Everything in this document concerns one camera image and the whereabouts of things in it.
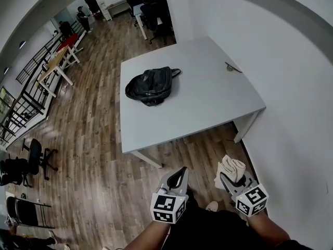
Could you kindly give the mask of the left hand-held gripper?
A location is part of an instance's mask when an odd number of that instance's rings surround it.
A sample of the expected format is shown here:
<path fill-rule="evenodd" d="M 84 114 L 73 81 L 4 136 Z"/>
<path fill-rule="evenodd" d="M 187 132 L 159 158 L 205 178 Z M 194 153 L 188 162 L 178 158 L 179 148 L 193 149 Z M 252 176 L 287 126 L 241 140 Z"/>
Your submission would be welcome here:
<path fill-rule="evenodd" d="M 185 194 L 188 187 L 188 178 L 189 169 L 187 167 L 172 169 L 161 178 L 160 188 L 152 194 L 150 212 L 153 221 L 169 224 L 177 223 L 186 209 L 186 202 L 189 198 Z"/>

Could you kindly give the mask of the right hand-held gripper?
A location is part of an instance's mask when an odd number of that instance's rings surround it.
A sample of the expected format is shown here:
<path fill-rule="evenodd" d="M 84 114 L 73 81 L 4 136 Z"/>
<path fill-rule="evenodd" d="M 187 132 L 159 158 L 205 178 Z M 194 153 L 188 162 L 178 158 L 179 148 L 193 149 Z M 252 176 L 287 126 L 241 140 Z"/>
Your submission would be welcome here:
<path fill-rule="evenodd" d="M 252 176 L 242 177 L 242 186 L 238 191 L 236 183 L 231 181 L 224 173 L 220 173 L 220 180 L 229 194 L 234 194 L 232 200 L 235 208 L 247 217 L 251 217 L 266 208 L 269 199 L 268 192 L 262 184 L 252 181 Z"/>

